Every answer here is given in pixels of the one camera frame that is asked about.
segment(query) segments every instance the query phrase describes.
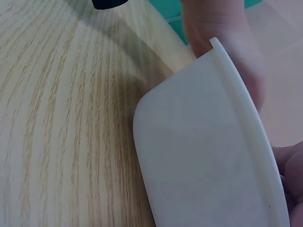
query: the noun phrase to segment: white plastic bowl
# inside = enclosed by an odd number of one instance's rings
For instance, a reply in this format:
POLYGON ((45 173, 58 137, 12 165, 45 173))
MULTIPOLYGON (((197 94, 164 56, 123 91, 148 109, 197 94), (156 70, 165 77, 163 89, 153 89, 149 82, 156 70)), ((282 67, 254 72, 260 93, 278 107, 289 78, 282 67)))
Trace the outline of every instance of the white plastic bowl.
POLYGON ((147 93, 134 141, 157 227, 288 227, 258 112, 218 41, 147 93))

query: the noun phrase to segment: skin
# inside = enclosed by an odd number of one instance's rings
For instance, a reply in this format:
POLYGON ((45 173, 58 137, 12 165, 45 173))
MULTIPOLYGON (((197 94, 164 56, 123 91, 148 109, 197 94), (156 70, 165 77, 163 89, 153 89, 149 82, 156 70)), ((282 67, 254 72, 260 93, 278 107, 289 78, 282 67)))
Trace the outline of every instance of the skin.
MULTIPOLYGON (((238 69, 258 111, 265 94, 265 67, 250 32, 243 0, 180 0, 187 39, 196 57, 217 37, 238 69)), ((285 190, 291 227, 303 226, 303 142, 273 148, 285 190)))
POLYGON ((265 93, 265 67, 250 32, 243 0, 181 0, 185 34, 198 58, 212 49, 217 37, 237 67, 255 103, 261 110, 265 93))

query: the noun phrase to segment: wooden table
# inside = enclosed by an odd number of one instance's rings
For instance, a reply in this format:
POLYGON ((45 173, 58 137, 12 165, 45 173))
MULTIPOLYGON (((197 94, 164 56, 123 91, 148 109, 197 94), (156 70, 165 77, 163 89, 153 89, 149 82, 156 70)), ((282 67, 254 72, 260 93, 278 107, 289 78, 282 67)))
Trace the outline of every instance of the wooden table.
POLYGON ((146 0, 2 0, 0 226, 154 226, 132 117, 192 60, 146 0))

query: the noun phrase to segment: black object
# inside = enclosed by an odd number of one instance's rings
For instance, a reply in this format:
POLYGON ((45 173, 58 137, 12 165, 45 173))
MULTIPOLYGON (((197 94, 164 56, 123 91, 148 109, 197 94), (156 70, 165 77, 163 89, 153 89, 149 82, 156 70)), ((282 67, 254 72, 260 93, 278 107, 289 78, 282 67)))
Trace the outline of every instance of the black object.
POLYGON ((92 0, 95 9, 111 9, 121 6, 128 0, 92 0))

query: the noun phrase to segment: floor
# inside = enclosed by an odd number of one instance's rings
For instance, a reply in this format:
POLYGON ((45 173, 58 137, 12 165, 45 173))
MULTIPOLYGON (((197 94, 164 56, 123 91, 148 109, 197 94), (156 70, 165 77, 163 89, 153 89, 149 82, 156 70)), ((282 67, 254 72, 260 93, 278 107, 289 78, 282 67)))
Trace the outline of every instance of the floor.
POLYGON ((303 140, 303 1, 265 0, 247 17, 268 65, 261 119, 272 145, 303 140))

